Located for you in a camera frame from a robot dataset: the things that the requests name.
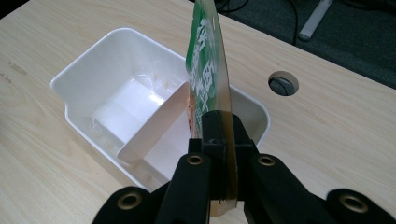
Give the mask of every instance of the snack bag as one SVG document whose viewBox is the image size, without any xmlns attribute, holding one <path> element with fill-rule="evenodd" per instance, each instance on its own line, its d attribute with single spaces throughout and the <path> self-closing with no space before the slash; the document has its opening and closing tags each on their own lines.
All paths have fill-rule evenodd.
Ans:
<svg viewBox="0 0 396 224">
<path fill-rule="evenodd" d="M 228 208 L 221 209 L 229 210 L 236 207 L 237 197 L 233 113 L 219 17 L 213 0 L 195 1 L 186 68 L 190 75 L 191 137 L 202 137 L 201 116 L 204 113 L 212 110 L 220 111 L 227 145 L 228 172 L 225 201 L 221 203 L 222 207 L 226 205 Z"/>
</svg>

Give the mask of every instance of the desk surface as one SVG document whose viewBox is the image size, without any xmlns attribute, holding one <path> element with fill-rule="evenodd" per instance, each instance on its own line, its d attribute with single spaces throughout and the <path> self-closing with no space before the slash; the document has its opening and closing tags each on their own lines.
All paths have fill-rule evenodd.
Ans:
<svg viewBox="0 0 396 224">
<path fill-rule="evenodd" d="M 89 223 L 133 184 L 67 124 L 50 81 L 108 32 L 131 27 L 185 56 L 185 0 L 31 0 L 0 20 L 0 217 Z M 220 16 L 230 82 L 265 104 L 261 152 L 279 157 L 320 197 L 357 190 L 396 216 L 396 91 Z M 275 71 L 299 81 L 283 97 Z M 212 223 L 246 222 L 241 206 Z"/>
</svg>

